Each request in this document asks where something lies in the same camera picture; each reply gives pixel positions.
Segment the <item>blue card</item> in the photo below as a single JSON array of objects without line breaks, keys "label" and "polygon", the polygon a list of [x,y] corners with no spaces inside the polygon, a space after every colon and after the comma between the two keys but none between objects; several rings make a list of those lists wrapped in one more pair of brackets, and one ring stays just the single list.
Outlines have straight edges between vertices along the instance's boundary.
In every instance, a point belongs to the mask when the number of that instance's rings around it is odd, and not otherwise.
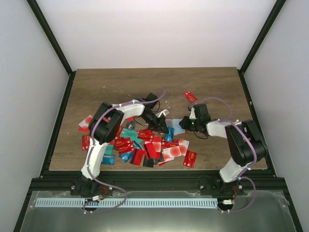
[{"label": "blue card", "polygon": [[174,138],[174,128],[168,126],[168,133],[165,133],[164,140],[171,143],[173,142],[173,138]]}]

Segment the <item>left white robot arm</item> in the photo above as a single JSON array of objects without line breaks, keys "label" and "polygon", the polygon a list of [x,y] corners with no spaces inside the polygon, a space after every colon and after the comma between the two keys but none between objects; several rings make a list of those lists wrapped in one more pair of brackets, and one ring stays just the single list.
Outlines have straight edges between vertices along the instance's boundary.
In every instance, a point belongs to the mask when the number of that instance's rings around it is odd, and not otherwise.
[{"label": "left white robot arm", "polygon": [[165,95],[157,97],[150,93],[144,99],[132,99],[131,101],[110,104],[101,104],[88,128],[90,130],[90,146],[85,163],[81,169],[86,180],[82,183],[82,190],[87,195],[94,195],[98,191],[98,182],[94,180],[100,173],[100,165],[108,144],[114,140],[121,124],[130,117],[139,116],[148,124],[148,128],[158,133],[168,133],[165,116],[152,111],[153,107]]}]

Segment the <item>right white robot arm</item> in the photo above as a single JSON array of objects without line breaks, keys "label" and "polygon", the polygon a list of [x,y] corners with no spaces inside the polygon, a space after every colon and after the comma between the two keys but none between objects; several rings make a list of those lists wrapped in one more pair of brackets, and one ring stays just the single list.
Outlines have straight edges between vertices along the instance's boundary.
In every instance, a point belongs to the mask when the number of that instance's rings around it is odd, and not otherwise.
[{"label": "right white robot arm", "polygon": [[241,176],[268,153],[268,147],[256,123],[251,120],[230,121],[228,119],[211,119],[206,104],[190,107],[190,115],[179,122],[182,129],[200,132],[207,137],[227,139],[231,158],[219,171],[220,179],[214,188],[221,195],[232,189],[231,182]]}]

